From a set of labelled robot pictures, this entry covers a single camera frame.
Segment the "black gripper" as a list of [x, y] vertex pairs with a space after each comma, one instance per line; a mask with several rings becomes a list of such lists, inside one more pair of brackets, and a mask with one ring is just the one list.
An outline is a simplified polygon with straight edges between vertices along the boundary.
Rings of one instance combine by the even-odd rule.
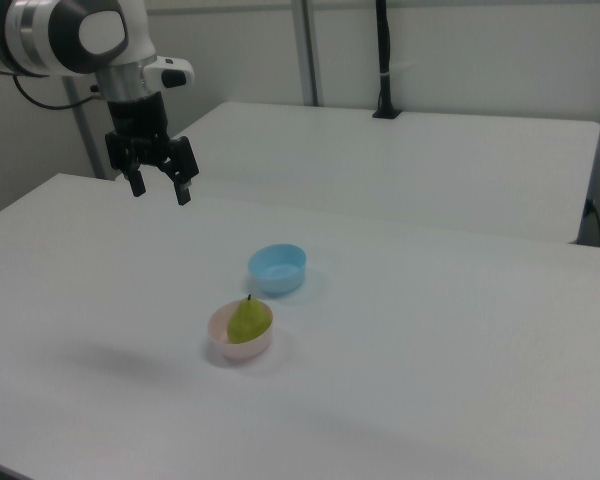
[[111, 166], [120, 171], [135, 197], [146, 192], [141, 165], [158, 168], [172, 181], [177, 202], [191, 201], [191, 179], [199, 167], [189, 140], [172, 138], [161, 93], [137, 100], [107, 103], [114, 130], [105, 135]]

